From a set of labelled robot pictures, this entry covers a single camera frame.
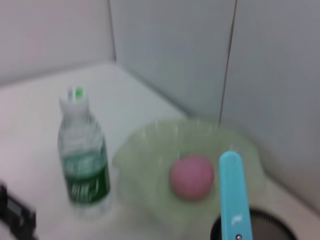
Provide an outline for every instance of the white table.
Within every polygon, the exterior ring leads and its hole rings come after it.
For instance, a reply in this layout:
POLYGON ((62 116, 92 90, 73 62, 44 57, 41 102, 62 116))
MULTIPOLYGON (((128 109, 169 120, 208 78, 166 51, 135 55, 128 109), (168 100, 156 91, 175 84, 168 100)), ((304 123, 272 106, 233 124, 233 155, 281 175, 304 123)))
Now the white table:
MULTIPOLYGON (((106 136, 109 162, 135 129, 184 114, 115 64, 101 64, 0 89, 0 179, 37 210, 40 240, 170 240, 171 231, 120 204, 92 221, 76 218, 68 203, 57 151, 58 96, 84 86, 106 136)), ((318 239, 320 218, 268 180, 254 203, 285 220, 301 240, 318 239)), ((195 224, 179 238, 209 239, 213 222, 195 224)))

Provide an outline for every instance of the plastic bottle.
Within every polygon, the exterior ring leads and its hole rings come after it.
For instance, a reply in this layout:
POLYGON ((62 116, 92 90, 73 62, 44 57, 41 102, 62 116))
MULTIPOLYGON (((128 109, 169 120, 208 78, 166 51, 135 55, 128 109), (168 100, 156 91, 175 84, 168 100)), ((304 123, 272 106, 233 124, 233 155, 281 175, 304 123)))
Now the plastic bottle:
POLYGON ((96 217, 111 204, 105 137, 89 110, 82 87, 70 88, 59 100, 63 120, 58 151, 71 205, 83 217, 96 217))

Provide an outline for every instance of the bottle label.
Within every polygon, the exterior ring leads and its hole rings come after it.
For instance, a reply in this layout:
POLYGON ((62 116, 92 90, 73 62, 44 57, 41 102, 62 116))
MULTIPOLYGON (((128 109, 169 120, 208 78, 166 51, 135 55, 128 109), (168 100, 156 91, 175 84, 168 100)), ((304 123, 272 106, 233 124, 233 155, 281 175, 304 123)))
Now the bottle label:
POLYGON ((70 201, 74 204, 94 204, 110 192, 107 164, 95 175, 85 178, 66 175, 65 180, 70 201))

